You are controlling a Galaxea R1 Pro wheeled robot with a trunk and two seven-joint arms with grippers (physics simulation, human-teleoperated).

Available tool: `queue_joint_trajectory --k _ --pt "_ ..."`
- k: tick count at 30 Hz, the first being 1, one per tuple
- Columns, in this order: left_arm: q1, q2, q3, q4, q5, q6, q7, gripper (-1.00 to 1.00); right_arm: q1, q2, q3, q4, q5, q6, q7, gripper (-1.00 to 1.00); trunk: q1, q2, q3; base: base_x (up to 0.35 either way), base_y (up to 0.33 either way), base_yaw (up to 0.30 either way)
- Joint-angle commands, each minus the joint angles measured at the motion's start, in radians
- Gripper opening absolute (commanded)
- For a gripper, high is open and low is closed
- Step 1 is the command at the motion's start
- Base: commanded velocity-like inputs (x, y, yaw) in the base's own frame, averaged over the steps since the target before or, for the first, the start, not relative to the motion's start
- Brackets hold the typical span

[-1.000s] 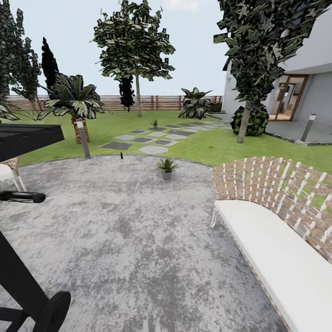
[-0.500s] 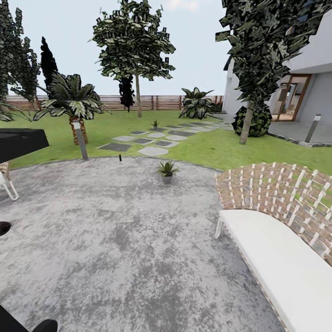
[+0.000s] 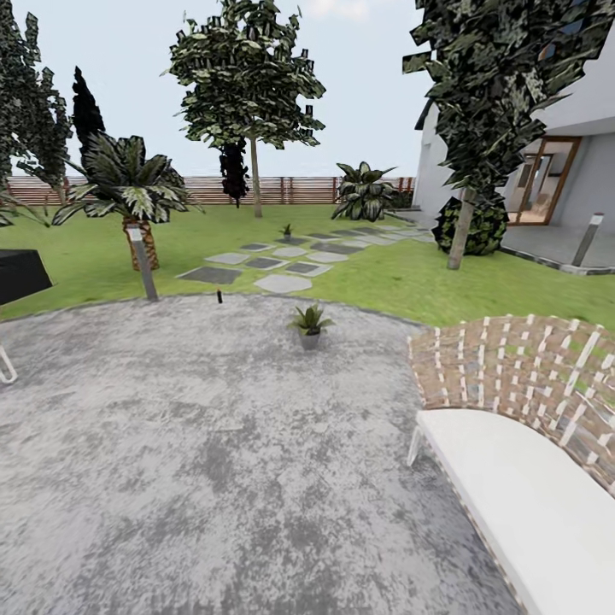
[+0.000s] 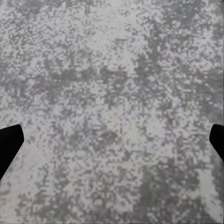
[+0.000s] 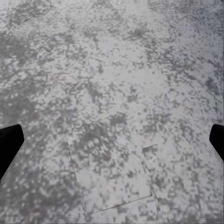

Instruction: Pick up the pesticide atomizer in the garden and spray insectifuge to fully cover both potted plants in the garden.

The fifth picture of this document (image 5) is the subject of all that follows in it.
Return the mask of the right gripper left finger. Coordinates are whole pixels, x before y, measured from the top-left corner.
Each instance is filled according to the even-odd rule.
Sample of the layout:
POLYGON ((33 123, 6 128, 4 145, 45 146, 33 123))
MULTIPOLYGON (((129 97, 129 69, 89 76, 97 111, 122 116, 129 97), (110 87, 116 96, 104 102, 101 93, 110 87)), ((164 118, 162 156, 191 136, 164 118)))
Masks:
POLYGON ((24 142, 20 124, 0 129, 0 180, 24 142))

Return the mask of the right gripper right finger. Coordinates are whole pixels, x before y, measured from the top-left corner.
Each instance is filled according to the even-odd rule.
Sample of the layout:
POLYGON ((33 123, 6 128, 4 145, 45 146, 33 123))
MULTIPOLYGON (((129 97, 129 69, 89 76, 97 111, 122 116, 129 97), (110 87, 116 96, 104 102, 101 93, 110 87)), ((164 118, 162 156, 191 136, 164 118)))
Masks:
POLYGON ((224 161, 224 126, 214 124, 211 129, 209 141, 224 161))

